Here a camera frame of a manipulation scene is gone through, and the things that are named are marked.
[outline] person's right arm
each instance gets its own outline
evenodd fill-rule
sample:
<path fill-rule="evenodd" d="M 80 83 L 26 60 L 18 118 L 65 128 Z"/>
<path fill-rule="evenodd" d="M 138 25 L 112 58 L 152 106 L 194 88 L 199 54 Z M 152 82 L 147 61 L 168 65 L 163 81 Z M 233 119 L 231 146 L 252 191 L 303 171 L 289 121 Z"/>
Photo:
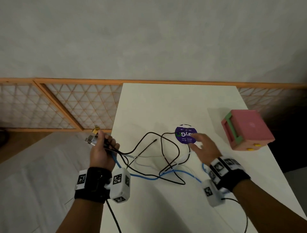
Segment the person's right arm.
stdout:
<path fill-rule="evenodd" d="M 215 143 L 206 134 L 196 133 L 192 134 L 192 137 L 203 144 L 201 148 L 189 144 L 202 163 L 209 166 L 214 159 L 222 156 Z M 251 180 L 239 182 L 232 192 L 259 233 L 307 231 L 305 219 Z"/>

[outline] forearm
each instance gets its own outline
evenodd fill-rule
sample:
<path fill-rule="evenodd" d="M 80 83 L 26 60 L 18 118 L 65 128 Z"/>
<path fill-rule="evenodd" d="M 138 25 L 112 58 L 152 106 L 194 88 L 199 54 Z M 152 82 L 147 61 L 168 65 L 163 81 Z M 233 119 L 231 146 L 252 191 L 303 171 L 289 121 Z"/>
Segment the forearm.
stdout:
<path fill-rule="evenodd" d="M 251 180 L 238 183 L 233 194 L 259 233 L 303 232 L 307 221 L 270 196 Z"/>
<path fill-rule="evenodd" d="M 76 199 L 56 233 L 98 233 L 103 204 Z"/>

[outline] wooden frame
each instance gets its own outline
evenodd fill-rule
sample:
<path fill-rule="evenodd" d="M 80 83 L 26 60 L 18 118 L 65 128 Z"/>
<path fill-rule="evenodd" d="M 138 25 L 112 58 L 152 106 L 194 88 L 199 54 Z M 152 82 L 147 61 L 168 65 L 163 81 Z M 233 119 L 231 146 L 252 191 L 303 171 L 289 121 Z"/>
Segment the wooden frame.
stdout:
<path fill-rule="evenodd" d="M 293 83 L 248 83 L 248 82 L 206 82 L 206 81 L 151 81 L 151 80 L 105 80 L 105 79 L 63 79 L 63 78 L 0 78 L 0 83 L 32 83 L 41 93 L 53 103 L 76 129 L 42 129 L 42 128 L 9 128 L 12 132 L 91 132 L 84 129 L 63 104 L 48 89 L 46 84 L 87 84 L 87 85 L 122 85 L 124 83 L 148 84 L 181 84 L 181 85 L 224 85 L 237 88 L 265 88 L 265 89 L 307 89 L 307 84 Z"/>

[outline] pink box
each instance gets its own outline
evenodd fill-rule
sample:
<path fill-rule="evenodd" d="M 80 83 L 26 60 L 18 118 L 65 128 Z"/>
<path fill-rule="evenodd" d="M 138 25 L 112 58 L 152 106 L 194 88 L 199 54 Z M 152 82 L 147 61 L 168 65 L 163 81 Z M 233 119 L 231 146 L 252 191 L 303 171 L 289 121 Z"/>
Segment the pink box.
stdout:
<path fill-rule="evenodd" d="M 254 151 L 275 140 L 256 110 L 231 110 L 222 120 L 230 146 L 236 151 Z"/>

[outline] wooden floor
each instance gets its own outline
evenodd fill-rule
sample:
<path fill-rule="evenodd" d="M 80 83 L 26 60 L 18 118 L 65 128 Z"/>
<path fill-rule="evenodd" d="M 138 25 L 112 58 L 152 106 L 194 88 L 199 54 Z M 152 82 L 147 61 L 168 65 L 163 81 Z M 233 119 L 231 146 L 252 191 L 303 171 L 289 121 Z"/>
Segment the wooden floor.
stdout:
<path fill-rule="evenodd" d="M 10 132 L 10 139 L 0 148 L 0 163 L 38 142 L 51 132 Z"/>

